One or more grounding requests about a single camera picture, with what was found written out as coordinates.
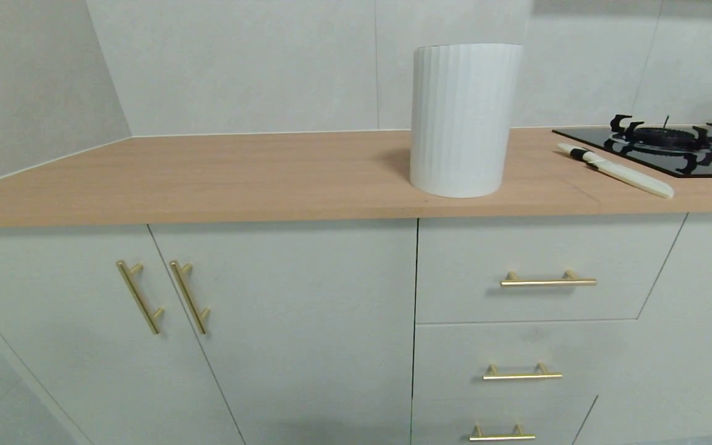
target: white drawer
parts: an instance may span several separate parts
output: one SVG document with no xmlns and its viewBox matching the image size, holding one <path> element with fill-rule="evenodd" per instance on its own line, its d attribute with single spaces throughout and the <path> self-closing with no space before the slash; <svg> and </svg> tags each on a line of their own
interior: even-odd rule
<svg viewBox="0 0 712 445">
<path fill-rule="evenodd" d="M 483 436 L 534 434 L 537 445 L 572 443 L 595 397 L 540 399 L 509 397 L 477 400 L 414 400 L 412 445 L 455 445 L 480 426 Z"/>
<path fill-rule="evenodd" d="M 684 214 L 422 219 L 418 323 L 636 318 Z M 594 278 L 588 287 L 502 287 Z"/>
<path fill-rule="evenodd" d="M 625 380 L 638 321 L 435 324 L 417 326 L 413 399 L 539 398 L 599 394 Z M 562 378 L 483 380 L 537 374 L 537 363 Z"/>
</svg>

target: drawer handle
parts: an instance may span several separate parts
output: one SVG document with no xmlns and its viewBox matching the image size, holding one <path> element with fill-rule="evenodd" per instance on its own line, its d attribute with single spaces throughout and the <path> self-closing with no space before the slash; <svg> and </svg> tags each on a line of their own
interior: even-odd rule
<svg viewBox="0 0 712 445">
<path fill-rule="evenodd" d="M 496 365 L 491 364 L 488 367 L 488 373 L 483 375 L 483 380 L 540 380 L 545 378 L 562 378 L 562 373 L 560 372 L 548 372 L 546 364 L 543 362 L 537 363 L 535 370 L 539 370 L 539 373 L 535 374 L 499 374 Z"/>
<path fill-rule="evenodd" d="M 468 437 L 469 442 L 511 442 L 514 440 L 534 440 L 537 437 L 534 434 L 526 434 L 523 432 L 520 423 L 516 423 L 512 434 L 507 434 L 507 436 L 484 436 L 483 429 L 479 425 L 474 426 L 474 431 L 472 435 Z"/>
<path fill-rule="evenodd" d="M 175 280 L 177 285 L 180 287 L 180 293 L 186 299 L 186 303 L 189 305 L 189 310 L 192 311 L 194 316 L 194 321 L 197 327 L 200 329 L 201 335 L 207 334 L 207 329 L 205 329 L 205 320 L 207 316 L 210 315 L 210 307 L 206 307 L 203 311 L 197 310 L 197 305 L 194 302 L 194 295 L 192 295 L 192 290 L 189 287 L 189 283 L 186 282 L 186 275 L 192 271 L 192 264 L 184 265 L 180 267 L 180 263 L 173 260 L 169 262 L 169 267 L 172 268 L 172 273 L 175 274 Z"/>
<path fill-rule="evenodd" d="M 503 287 L 511 286 L 595 286 L 598 284 L 594 278 L 580 278 L 570 269 L 560 279 L 520 279 L 515 271 L 509 271 L 507 278 L 502 280 Z"/>
<path fill-rule="evenodd" d="M 142 295 L 142 291 L 139 290 L 139 287 L 136 285 L 136 282 L 134 282 L 133 279 L 133 275 L 140 273 L 144 269 L 144 266 L 142 266 L 142 263 L 139 263 L 133 266 L 132 268 L 129 268 L 123 260 L 119 260 L 117 261 L 117 268 L 119 270 L 119 273 L 121 273 L 122 279 L 124 279 L 128 290 L 130 290 L 130 294 L 133 295 L 133 299 L 136 300 L 136 305 L 139 306 L 139 310 L 142 311 L 142 315 L 145 316 L 145 320 L 147 320 L 147 326 L 150 327 L 150 331 L 152 331 L 153 334 L 158 335 L 161 330 L 158 329 L 158 324 L 156 324 L 156 320 L 158 320 L 158 318 L 163 315 L 164 308 L 159 307 L 158 310 L 155 311 L 155 313 L 150 315 L 150 310 L 147 309 L 145 297 L 144 295 Z"/>
</svg>

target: gas stove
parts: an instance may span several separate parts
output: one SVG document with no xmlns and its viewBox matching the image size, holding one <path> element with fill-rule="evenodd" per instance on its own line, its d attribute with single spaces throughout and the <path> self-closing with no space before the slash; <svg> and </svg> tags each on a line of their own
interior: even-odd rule
<svg viewBox="0 0 712 445">
<path fill-rule="evenodd" d="M 635 121 L 624 126 L 622 121 L 630 118 L 618 114 L 609 127 L 573 127 L 554 133 L 673 177 L 712 177 L 712 124 L 651 127 Z"/>
</svg>

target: kitchen counter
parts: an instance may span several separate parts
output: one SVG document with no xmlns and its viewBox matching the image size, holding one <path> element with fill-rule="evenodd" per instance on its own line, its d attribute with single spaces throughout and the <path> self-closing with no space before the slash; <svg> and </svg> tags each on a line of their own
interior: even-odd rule
<svg viewBox="0 0 712 445">
<path fill-rule="evenodd" d="M 665 180 L 665 200 L 514 129 L 502 188 L 451 199 L 408 180 L 410 132 L 130 138 L 0 179 L 0 227 L 712 211 L 712 178 Z"/>
</svg>

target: cabinet handle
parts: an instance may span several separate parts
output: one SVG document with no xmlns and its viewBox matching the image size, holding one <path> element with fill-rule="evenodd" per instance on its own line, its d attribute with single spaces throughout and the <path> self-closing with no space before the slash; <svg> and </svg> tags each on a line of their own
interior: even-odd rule
<svg viewBox="0 0 712 445">
<path fill-rule="evenodd" d="M 468 437 L 469 442 L 511 442 L 514 440 L 534 440 L 537 437 L 534 434 L 526 434 L 523 432 L 520 423 L 516 423 L 512 434 L 507 436 L 483 436 L 483 429 L 479 425 L 474 426 L 472 435 Z"/>
<path fill-rule="evenodd" d="M 502 280 L 503 287 L 511 286 L 595 286 L 598 284 L 594 278 L 580 278 L 570 269 L 560 279 L 520 279 L 515 271 L 509 271 L 507 278 Z"/>
<path fill-rule="evenodd" d="M 501 375 L 496 369 L 496 365 L 491 364 L 488 367 L 488 373 L 483 375 L 483 380 L 540 380 L 545 378 L 562 378 L 560 372 L 548 372 L 546 364 L 543 362 L 537 363 L 536 370 L 540 370 L 535 374 L 505 374 Z"/>
<path fill-rule="evenodd" d="M 186 303 L 192 311 L 194 321 L 197 323 L 197 327 L 200 329 L 201 335 L 207 334 L 207 329 L 205 329 L 205 320 L 210 314 L 210 307 L 206 307 L 201 312 L 197 310 L 197 305 L 194 302 L 194 295 L 192 295 L 189 283 L 186 282 L 186 275 L 192 271 L 192 264 L 189 263 L 183 267 L 180 267 L 180 263 L 173 260 L 169 262 L 169 267 L 172 268 L 172 273 L 175 274 L 177 285 L 180 286 L 180 293 L 182 293 L 184 298 L 186 298 Z"/>
<path fill-rule="evenodd" d="M 150 310 L 147 309 L 145 297 L 144 295 L 142 295 L 142 291 L 139 290 L 139 287 L 136 285 L 133 279 L 133 275 L 135 275 L 136 273 L 140 273 L 142 269 L 144 269 L 144 266 L 142 266 L 142 263 L 139 263 L 133 266 L 132 268 L 129 268 L 123 260 L 119 260 L 117 261 L 117 268 L 119 270 L 119 273 L 121 273 L 122 279 L 124 279 L 128 290 L 130 290 L 130 294 L 133 295 L 133 299 L 136 300 L 136 306 L 139 306 L 139 310 L 141 310 L 142 315 L 145 316 L 145 320 L 147 320 L 147 326 L 150 327 L 150 330 L 153 332 L 153 334 L 157 335 L 161 332 L 161 330 L 158 329 L 158 324 L 156 324 L 156 320 L 158 320 L 159 316 L 163 315 L 164 308 L 159 307 L 158 310 L 155 311 L 155 313 L 150 315 Z"/>
</svg>

